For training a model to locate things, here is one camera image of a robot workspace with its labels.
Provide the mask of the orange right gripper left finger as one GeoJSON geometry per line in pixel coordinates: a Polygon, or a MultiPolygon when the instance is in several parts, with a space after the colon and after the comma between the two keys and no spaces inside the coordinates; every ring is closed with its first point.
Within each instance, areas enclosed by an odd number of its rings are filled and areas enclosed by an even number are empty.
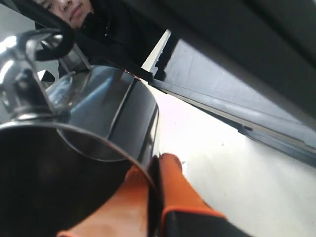
{"type": "Polygon", "coordinates": [[[149,185],[132,166],[115,194],[98,210],[58,237],[146,237],[149,185]]]}

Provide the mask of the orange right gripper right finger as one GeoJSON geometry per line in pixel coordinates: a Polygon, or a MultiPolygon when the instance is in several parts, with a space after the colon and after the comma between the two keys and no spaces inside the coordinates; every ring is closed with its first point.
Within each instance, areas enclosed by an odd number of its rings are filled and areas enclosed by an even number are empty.
{"type": "Polygon", "coordinates": [[[162,237],[249,236],[204,202],[183,175],[181,162],[175,155],[161,155],[159,166],[163,196],[162,237]]]}

